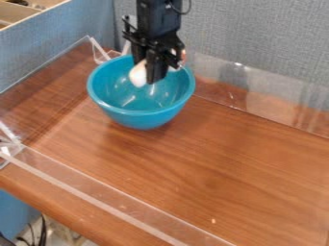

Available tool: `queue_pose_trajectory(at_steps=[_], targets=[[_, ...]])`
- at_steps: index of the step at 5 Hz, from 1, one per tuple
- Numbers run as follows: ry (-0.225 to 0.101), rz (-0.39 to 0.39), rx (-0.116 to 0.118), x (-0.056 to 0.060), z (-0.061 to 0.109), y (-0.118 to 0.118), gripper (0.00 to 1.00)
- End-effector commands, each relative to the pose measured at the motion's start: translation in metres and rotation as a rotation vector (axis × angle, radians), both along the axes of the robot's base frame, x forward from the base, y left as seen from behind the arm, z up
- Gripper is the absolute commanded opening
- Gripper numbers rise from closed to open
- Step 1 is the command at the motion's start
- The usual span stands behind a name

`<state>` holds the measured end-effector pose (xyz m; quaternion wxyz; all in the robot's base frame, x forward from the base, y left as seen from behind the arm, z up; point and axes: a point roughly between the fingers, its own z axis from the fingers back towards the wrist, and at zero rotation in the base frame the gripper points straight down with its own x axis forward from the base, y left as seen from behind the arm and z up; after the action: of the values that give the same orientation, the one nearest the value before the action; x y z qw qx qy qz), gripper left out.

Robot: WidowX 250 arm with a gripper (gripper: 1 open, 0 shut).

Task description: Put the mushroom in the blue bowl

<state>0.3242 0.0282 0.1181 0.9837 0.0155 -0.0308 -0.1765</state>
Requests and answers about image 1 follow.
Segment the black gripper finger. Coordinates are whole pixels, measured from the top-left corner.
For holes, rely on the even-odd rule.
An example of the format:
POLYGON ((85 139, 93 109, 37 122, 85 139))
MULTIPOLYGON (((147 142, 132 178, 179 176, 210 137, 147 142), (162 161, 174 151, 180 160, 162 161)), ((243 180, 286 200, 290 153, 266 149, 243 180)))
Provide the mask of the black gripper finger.
POLYGON ((147 50, 147 83, 151 85, 160 81, 167 74, 168 65, 164 57, 154 50, 147 50))
POLYGON ((132 43, 131 54, 132 54, 134 63, 138 64, 147 56, 147 48, 132 43))

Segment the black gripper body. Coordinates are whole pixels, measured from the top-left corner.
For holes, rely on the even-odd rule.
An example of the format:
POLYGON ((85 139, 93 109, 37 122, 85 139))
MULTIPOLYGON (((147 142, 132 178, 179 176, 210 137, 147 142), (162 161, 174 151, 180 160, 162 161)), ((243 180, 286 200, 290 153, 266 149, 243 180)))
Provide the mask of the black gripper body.
POLYGON ((180 17, 175 13, 146 13, 138 16, 124 15, 121 20, 126 40, 154 50, 164 57, 168 67, 178 68, 184 50, 178 36, 180 17))

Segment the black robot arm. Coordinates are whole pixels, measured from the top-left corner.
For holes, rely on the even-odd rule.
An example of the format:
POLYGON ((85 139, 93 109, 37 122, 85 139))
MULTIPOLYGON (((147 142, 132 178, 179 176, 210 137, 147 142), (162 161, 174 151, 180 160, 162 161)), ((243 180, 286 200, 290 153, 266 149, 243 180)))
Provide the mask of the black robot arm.
POLYGON ((178 31, 182 16, 182 0, 136 0, 136 26, 128 15, 121 18, 134 64, 146 63, 150 85, 166 77, 170 67, 180 67, 184 44, 178 31))

